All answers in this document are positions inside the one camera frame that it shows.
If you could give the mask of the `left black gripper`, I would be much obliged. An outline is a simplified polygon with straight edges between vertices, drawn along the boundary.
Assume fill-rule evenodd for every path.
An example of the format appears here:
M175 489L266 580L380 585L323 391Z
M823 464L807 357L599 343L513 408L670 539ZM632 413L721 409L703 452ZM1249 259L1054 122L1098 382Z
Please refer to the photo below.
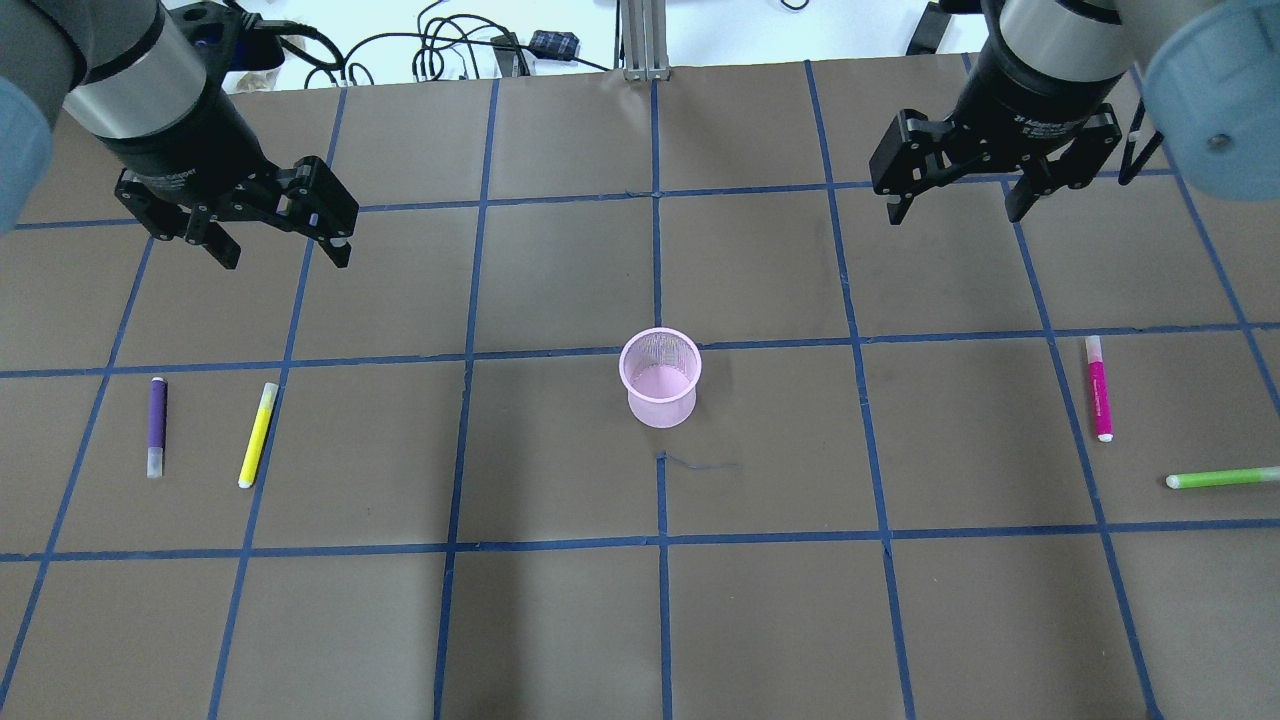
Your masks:
M128 170L115 183L115 197L155 240L183 240L204 249L221 268L234 270L241 246L212 218L220 197L250 177L275 192L280 167L270 161L256 133L221 90L206 90L191 113L172 127L134 138L100 140ZM311 238L338 269L349 265L358 202L317 156L292 168L291 224Z

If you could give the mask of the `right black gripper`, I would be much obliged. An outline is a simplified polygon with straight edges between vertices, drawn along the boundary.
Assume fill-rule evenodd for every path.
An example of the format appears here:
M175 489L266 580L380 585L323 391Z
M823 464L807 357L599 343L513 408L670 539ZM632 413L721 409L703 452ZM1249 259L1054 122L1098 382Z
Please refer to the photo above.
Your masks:
M869 160L872 188L901 225L924 192L1018 167L1005 210L1021 222L1039 199L1087 187L1102 170L1123 132L1111 104L1100 104L1101 82L1061 79L986 45L947 120L901 110L890 122Z

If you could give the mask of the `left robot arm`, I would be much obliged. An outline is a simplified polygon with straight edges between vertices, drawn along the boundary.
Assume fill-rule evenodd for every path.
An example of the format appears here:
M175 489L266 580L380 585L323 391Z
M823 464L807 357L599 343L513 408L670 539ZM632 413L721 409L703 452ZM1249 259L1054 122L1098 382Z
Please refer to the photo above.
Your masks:
M122 164L114 196L154 238L183 240L234 269L241 247L225 224L257 222L347 266L356 199L321 158L270 161L221 86L287 54L320 70L343 67L314 27L233 1L5 1L3 231L45 177L68 114Z

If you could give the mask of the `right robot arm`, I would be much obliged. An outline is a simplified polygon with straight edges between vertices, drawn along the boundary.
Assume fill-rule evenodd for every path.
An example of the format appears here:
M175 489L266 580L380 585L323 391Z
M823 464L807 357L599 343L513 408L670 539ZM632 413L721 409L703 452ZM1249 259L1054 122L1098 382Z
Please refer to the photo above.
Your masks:
M987 40L942 120L904 109L869 160L900 224L924 192L970 174L1019 172L1005 209L1021 220L1059 190L1087 187L1115 149L1130 182L1156 149L1187 181L1231 201L1277 197L1275 1L941 1L982 15Z

